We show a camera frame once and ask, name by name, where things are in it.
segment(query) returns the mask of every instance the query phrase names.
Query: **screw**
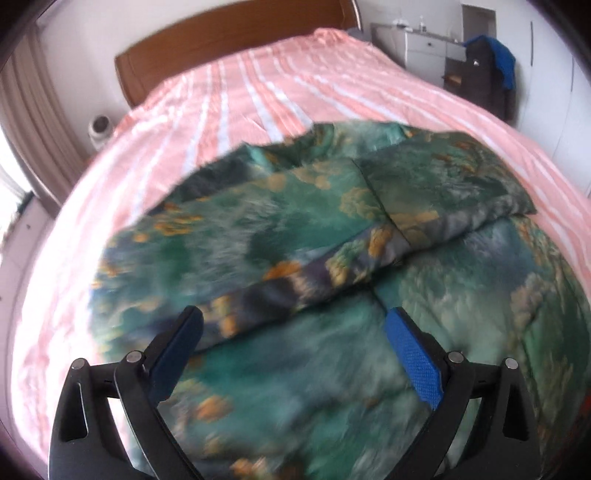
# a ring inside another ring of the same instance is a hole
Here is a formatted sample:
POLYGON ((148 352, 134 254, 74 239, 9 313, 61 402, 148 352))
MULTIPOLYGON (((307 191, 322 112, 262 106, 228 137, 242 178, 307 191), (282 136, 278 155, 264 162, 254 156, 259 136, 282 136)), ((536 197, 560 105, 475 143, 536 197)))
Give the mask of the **screw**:
POLYGON ((72 370, 79 370, 84 366, 85 362, 83 358, 77 358, 72 362, 72 370))
POLYGON ((519 366, 517 360, 515 360, 514 358, 508 358, 507 360, 505 360, 505 365, 507 366, 507 368, 510 368, 511 370, 515 370, 519 366))
POLYGON ((447 354, 450 362, 461 364, 464 361, 464 356, 460 352, 449 352, 447 354))
POLYGON ((134 350, 133 352, 129 352, 127 354, 127 356, 125 357, 125 359, 130 364, 134 364, 136 362, 139 362, 142 359, 142 352, 138 352, 137 350, 134 350))

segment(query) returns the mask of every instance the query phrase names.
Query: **folded blanket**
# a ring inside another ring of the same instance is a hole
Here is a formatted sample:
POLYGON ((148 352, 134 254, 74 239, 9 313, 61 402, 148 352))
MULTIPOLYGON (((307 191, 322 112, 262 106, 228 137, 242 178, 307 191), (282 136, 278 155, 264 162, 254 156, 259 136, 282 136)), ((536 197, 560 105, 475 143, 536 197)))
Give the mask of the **folded blanket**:
POLYGON ((591 314, 551 241, 507 218, 533 211, 465 134, 315 125, 198 170, 117 234, 93 333, 118 361, 203 311, 160 410, 206 478, 384 477, 428 415, 383 331, 398 305, 470 360, 518 358, 550 458, 582 401, 591 314))

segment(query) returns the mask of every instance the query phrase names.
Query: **beige curtain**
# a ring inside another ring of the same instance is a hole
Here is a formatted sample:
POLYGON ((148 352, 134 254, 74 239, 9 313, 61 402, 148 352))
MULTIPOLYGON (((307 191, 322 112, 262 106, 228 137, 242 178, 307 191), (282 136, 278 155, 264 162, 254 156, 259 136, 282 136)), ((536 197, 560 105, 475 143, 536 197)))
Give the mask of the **beige curtain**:
POLYGON ((0 72, 0 125, 35 193, 50 213, 59 210, 86 156, 57 100, 36 26, 0 72))

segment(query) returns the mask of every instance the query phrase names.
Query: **blue towel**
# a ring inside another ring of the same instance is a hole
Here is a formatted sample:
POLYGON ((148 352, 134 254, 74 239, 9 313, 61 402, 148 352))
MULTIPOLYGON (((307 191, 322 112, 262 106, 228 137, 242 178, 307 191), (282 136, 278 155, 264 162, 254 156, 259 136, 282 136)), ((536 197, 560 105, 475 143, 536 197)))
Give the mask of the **blue towel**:
POLYGON ((503 74, 503 88, 506 90, 512 90, 515 88, 515 57, 511 51, 505 47, 496 38, 487 37, 486 35, 480 35, 467 42, 464 42, 464 46, 467 47, 470 43, 474 43, 481 38, 485 38, 492 48, 495 54, 496 67, 503 74))

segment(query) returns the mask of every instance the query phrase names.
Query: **pink striped bedsheet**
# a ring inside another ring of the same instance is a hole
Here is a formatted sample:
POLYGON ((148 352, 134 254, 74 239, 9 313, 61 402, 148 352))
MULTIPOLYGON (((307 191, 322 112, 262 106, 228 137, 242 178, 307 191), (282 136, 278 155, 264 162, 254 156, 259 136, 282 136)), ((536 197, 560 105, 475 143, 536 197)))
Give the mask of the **pink striped bedsheet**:
POLYGON ((47 459, 68 366, 101 361, 87 331, 90 284, 107 240, 192 170, 242 142, 294 137, 313 122, 399 121, 461 130, 496 151, 538 209, 591 297, 591 203, 531 140, 484 110, 425 83, 367 43, 321 29, 166 80, 119 124, 64 205, 37 261, 18 325, 12 409, 47 459))

